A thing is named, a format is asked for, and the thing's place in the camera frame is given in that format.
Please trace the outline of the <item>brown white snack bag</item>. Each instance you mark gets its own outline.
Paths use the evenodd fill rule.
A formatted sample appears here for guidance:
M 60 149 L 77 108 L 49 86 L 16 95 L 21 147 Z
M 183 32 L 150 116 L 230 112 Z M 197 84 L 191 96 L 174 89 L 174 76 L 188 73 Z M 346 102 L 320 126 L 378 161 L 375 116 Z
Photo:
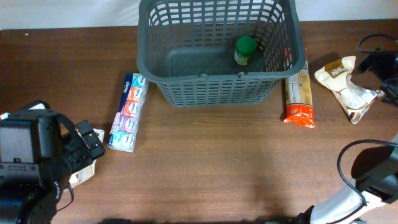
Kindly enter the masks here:
M 104 130 L 94 129 L 94 132 L 98 136 L 100 142 L 103 142 Z M 73 173 L 69 179 L 69 183 L 70 183 L 71 187 L 74 188 L 74 187 L 86 182 L 91 177 L 93 177 L 95 174 L 95 165 L 96 165 L 96 160 L 94 160 L 91 165 L 85 167 L 84 169 Z

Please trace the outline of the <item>white brown panko bag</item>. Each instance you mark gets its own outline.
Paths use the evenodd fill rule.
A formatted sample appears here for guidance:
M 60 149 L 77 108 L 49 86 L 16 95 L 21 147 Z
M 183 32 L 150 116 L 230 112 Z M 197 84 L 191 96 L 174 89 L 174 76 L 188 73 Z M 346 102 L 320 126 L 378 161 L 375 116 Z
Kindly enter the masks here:
M 315 72 L 316 80 L 329 89 L 353 124 L 357 124 L 371 105 L 385 93 L 355 85 L 351 81 L 355 56 L 343 57 Z

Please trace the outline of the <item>orange pasta package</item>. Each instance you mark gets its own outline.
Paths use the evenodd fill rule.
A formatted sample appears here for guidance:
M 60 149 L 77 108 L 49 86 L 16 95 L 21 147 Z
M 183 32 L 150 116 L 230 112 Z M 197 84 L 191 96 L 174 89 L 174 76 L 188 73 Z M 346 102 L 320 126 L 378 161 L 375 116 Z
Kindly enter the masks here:
M 308 55 L 305 48 L 305 63 L 298 73 L 284 78 L 286 116 L 284 123 L 293 123 L 306 128 L 315 128 Z

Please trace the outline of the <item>green lidded glass jar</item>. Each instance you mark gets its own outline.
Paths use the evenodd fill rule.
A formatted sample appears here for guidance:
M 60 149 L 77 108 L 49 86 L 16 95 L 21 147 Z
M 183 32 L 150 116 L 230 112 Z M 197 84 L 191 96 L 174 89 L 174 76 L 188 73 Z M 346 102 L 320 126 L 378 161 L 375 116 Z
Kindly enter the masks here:
M 238 65 L 247 65 L 248 60 L 254 55 L 257 49 L 256 40 L 249 36 L 244 35 L 237 40 L 234 59 Z

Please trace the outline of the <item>grey plastic shopping basket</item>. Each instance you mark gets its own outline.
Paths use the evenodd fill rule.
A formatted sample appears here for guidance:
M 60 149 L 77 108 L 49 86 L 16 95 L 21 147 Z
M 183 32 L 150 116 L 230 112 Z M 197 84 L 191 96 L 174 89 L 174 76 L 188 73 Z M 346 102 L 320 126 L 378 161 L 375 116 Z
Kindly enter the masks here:
M 257 42 L 245 66 L 244 35 Z M 174 106 L 255 104 L 304 63 L 294 0 L 140 2 L 137 68 Z

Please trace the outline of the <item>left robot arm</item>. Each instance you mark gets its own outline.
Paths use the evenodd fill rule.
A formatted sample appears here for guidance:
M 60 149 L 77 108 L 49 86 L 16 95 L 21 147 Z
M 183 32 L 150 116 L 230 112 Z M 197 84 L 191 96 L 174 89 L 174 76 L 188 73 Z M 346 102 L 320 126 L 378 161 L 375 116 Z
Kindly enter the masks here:
M 105 154 L 87 120 L 35 100 L 1 118 L 1 223 L 50 223 L 72 174 Z

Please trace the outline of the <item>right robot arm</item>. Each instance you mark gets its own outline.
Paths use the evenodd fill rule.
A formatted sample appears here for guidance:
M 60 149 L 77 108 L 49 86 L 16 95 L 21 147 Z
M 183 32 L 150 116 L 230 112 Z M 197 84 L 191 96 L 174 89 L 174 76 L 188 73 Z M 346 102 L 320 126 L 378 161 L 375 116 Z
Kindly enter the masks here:
M 326 64 L 315 72 L 315 78 L 334 94 L 356 124 L 371 103 L 382 93 L 351 82 L 356 58 L 343 57 Z M 342 169 L 344 153 L 353 146 L 370 144 L 353 162 L 352 179 Z M 397 143 L 363 139 L 349 143 L 338 154 L 336 162 L 345 186 L 327 201 L 312 205 L 294 218 L 292 223 L 354 223 L 362 214 L 397 201 Z

